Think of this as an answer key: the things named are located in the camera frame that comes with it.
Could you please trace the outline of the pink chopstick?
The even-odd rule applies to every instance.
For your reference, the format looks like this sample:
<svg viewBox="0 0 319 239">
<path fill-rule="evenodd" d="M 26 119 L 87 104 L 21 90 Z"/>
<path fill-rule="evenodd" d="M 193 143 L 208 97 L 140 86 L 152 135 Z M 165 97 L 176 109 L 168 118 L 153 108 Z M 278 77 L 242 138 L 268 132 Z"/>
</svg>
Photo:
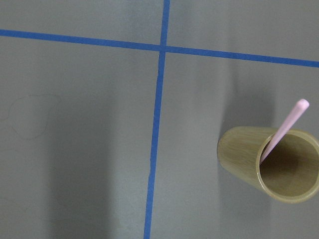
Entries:
<svg viewBox="0 0 319 239">
<path fill-rule="evenodd" d="M 265 150 L 260 157 L 260 164 L 267 158 L 279 141 L 285 136 L 285 134 L 291 129 L 291 127 L 297 122 L 302 114 L 309 108 L 310 104 L 305 99 L 300 99 L 296 102 L 292 110 L 289 112 L 281 126 L 276 133 L 272 136 L 271 140 L 267 144 Z"/>
</svg>

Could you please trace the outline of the tan wooden cup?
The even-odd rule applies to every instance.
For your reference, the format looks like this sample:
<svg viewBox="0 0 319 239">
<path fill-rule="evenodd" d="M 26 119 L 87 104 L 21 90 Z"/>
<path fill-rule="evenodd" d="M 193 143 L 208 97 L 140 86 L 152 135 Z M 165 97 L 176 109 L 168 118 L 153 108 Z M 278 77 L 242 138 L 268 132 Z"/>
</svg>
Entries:
<svg viewBox="0 0 319 239">
<path fill-rule="evenodd" d="M 261 162 L 276 128 L 238 126 L 217 145 L 221 166 L 270 197 L 300 203 L 319 191 L 319 141 L 306 131 L 291 129 Z"/>
</svg>

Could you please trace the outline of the brown paper table cover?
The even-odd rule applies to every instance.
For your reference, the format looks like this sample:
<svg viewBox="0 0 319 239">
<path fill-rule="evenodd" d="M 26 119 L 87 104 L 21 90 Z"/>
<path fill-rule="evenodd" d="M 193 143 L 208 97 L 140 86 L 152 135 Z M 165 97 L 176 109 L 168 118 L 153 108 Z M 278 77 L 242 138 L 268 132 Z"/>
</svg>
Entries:
<svg viewBox="0 0 319 239">
<path fill-rule="evenodd" d="M 218 162 L 234 126 L 319 134 L 316 0 L 3 0 L 3 239 L 316 239 Z"/>
</svg>

